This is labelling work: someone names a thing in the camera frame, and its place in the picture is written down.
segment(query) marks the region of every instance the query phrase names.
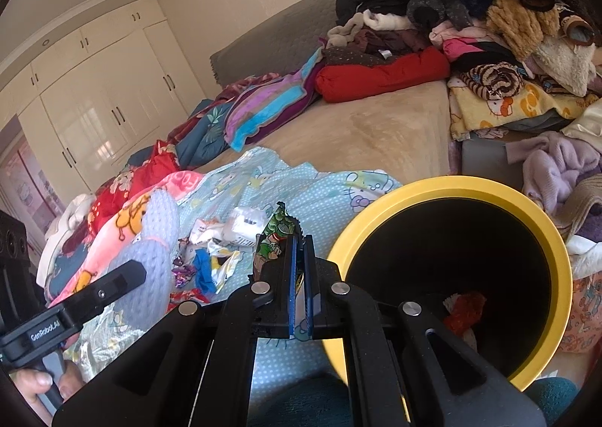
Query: pink blanket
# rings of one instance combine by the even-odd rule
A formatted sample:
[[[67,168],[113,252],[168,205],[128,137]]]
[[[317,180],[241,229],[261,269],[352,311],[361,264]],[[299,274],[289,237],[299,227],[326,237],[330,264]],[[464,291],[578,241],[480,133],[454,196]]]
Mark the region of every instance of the pink blanket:
[[[165,188],[178,202],[195,191],[203,177],[203,174],[189,170],[174,172],[154,186],[148,187],[130,198],[123,205],[123,209],[101,227],[90,246],[84,263],[50,306],[60,303],[95,281],[119,251],[134,239],[141,230],[142,214],[146,210],[146,204],[151,198],[150,192],[153,189]]]

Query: lavender sweater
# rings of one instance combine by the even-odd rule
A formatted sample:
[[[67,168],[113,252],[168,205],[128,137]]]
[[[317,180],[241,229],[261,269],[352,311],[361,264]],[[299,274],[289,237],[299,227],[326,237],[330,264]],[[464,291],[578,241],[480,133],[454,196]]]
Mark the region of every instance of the lavender sweater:
[[[598,167],[600,153],[589,143],[547,131],[506,144],[509,164],[524,161],[523,193],[547,214],[554,214],[577,184],[577,178]]]

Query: red blanket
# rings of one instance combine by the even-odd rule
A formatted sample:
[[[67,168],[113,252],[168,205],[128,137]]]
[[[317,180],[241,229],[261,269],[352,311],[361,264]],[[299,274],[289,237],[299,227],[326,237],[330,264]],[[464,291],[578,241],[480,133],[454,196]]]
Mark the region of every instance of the red blanket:
[[[445,55],[430,46],[387,65],[329,65],[320,71],[315,85],[326,102],[344,102],[439,81],[449,75]]]
[[[101,227],[121,210],[130,195],[158,183],[179,169],[174,145],[156,141],[150,158],[142,166],[122,172],[98,194],[88,213],[88,239],[95,238]]]

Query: cabinet door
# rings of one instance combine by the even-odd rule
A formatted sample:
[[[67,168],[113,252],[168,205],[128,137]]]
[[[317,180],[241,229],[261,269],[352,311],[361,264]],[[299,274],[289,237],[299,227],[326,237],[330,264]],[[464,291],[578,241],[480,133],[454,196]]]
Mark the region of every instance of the cabinet door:
[[[111,45],[93,59],[108,98],[134,146],[161,127],[165,137],[186,119],[143,31]]]
[[[141,150],[145,147],[150,147],[151,145],[154,145],[155,142],[157,140],[160,140],[161,138],[161,127],[159,127],[156,130],[149,133],[147,136],[145,136],[136,145],[129,148],[128,151],[121,157],[121,159],[119,159],[113,164],[113,166],[115,167],[115,173],[120,172],[125,167],[125,164],[128,163],[128,159],[133,153],[136,153],[138,150]]]
[[[19,114],[19,122],[35,158],[61,201],[67,204],[75,196],[90,192],[65,153],[39,97]]]
[[[4,128],[14,114],[13,95],[8,86],[6,86],[0,91],[0,129]]]
[[[88,50],[79,29],[49,46],[31,63],[40,92],[45,91],[60,76],[88,58]]]
[[[167,21],[162,21],[145,28],[144,33],[166,74],[172,92],[177,95],[186,111],[191,113],[206,96],[182,53],[172,29]]]
[[[117,119],[105,104],[94,65],[83,62],[41,95],[50,121],[71,162],[96,190],[116,175],[112,164],[128,148]]]
[[[134,31],[134,21],[124,8],[103,14],[80,28],[90,55],[100,52],[103,48],[121,40],[121,38]]]
[[[88,52],[93,55],[136,29],[164,19],[165,15],[157,0],[139,0],[103,14],[80,30]]]
[[[8,88],[13,95],[17,112],[23,111],[39,95],[31,64],[27,64],[23,70],[13,77],[13,80],[8,83]]]
[[[146,28],[165,20],[165,14],[157,0],[139,0],[128,4],[129,14],[134,18],[135,29]]]

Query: brown fuzzy clothing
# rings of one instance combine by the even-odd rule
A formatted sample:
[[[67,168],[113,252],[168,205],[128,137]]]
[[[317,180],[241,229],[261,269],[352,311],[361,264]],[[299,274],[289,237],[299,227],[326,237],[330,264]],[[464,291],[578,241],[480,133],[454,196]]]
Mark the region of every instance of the brown fuzzy clothing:
[[[514,56],[525,60],[544,40],[544,34],[557,37],[558,10],[540,13],[526,9],[519,0],[494,0],[487,11],[487,27],[501,32]]]

